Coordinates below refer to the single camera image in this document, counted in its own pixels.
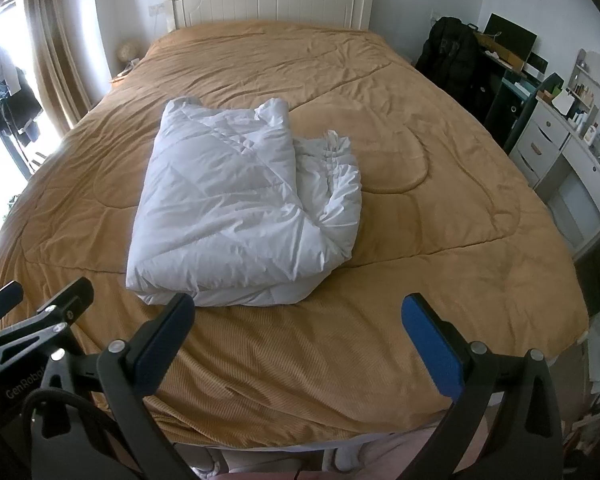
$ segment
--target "bedside table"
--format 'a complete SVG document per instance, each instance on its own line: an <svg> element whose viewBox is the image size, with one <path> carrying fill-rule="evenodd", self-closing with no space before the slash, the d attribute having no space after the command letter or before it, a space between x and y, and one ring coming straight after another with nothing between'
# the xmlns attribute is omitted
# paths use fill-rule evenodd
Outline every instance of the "bedside table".
<svg viewBox="0 0 600 480"><path fill-rule="evenodd" d="M126 79L126 76L128 76L128 74L119 75L110 80L109 83L111 84L111 89L113 90L114 88L119 87L122 84L122 82Z"/></svg>

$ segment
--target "computer monitor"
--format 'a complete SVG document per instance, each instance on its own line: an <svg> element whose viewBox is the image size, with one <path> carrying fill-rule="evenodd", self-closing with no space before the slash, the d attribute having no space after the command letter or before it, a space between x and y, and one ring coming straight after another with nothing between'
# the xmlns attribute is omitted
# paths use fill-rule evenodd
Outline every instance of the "computer monitor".
<svg viewBox="0 0 600 480"><path fill-rule="evenodd" d="M497 14L491 15L484 33L493 37L497 44L512 51L522 61L527 60L538 37L526 28L522 28Z"/></svg>

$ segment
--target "bottle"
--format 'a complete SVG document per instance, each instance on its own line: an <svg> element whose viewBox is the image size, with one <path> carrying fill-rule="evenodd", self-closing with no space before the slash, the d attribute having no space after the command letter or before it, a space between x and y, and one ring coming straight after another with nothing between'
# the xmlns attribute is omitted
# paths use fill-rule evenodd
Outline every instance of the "bottle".
<svg viewBox="0 0 600 480"><path fill-rule="evenodd" d="M578 122L576 124L576 134L579 135L584 130L584 125L587 123L587 119L589 119L589 114L586 112L581 113L578 116Z"/></svg>
<svg viewBox="0 0 600 480"><path fill-rule="evenodd" d="M598 123L594 123L593 126L590 126L587 130L587 133L584 134L584 142L587 146L590 146L593 143L593 139L596 138L598 134Z"/></svg>
<svg viewBox="0 0 600 480"><path fill-rule="evenodd" d="M576 112L571 119L567 119L569 126L574 130L578 129L578 120L580 119L580 114Z"/></svg>

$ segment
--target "blue gripper pad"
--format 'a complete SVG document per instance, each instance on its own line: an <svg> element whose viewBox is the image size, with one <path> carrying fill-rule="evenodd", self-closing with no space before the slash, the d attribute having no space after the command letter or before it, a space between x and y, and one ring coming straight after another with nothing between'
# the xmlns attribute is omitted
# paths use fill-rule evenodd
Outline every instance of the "blue gripper pad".
<svg viewBox="0 0 600 480"><path fill-rule="evenodd" d="M142 326L147 325L150 327L148 330L153 330L153 333L140 349L133 370L134 391L139 397L153 395L158 390L162 378L193 326L195 307L190 296L176 294L164 307L164 311L164 316L158 316Z"/></svg>
<svg viewBox="0 0 600 480"><path fill-rule="evenodd" d="M456 402L464 389L462 363L413 294L402 302L402 326L440 394Z"/></svg>

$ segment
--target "white drawer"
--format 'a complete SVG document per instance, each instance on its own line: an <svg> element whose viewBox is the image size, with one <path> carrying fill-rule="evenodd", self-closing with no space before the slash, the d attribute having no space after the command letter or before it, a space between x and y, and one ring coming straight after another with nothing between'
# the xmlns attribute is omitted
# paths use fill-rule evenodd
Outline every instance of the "white drawer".
<svg viewBox="0 0 600 480"><path fill-rule="evenodd" d="M573 171L580 177L598 211L600 211L600 165L573 138L567 141L562 154L573 168Z"/></svg>
<svg viewBox="0 0 600 480"><path fill-rule="evenodd" d="M534 173L534 170L531 169L529 163L522 157L522 155L520 155L517 145L514 146L513 150L511 150L511 153L509 153L509 158L518 167L520 173L525 176L529 186L533 187L538 183L538 176Z"/></svg>
<svg viewBox="0 0 600 480"><path fill-rule="evenodd" d="M542 133L547 136L558 148L562 146L564 140L569 135L567 129L560 123L554 115L545 108L545 104L538 102L531 120L536 123Z"/></svg>
<svg viewBox="0 0 600 480"><path fill-rule="evenodd" d="M546 175L558 157L558 147L540 132L533 121L526 125L517 147L538 178Z"/></svg>

